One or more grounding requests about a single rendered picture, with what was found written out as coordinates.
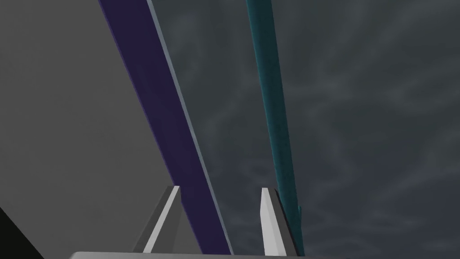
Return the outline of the purple cupboard side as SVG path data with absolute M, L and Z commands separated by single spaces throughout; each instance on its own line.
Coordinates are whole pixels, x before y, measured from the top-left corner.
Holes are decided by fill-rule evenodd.
M 99 0 L 200 250 L 233 250 L 186 110 L 153 0 Z

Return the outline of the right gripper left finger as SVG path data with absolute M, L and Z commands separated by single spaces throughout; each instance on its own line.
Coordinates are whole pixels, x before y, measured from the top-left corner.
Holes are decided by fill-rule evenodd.
M 168 186 L 146 223 L 134 253 L 171 254 L 182 214 L 179 186 Z

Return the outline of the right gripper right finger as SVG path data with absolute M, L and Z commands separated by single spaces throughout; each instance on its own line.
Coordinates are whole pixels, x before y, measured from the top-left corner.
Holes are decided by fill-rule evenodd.
M 260 219 L 266 256 L 299 256 L 279 194 L 274 188 L 261 190 Z

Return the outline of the dark grey marbled door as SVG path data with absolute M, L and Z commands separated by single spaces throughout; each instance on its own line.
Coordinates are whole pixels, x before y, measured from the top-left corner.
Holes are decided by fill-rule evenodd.
M 275 187 L 245 0 L 152 0 L 235 254 Z M 460 259 L 460 0 L 272 0 L 308 256 Z

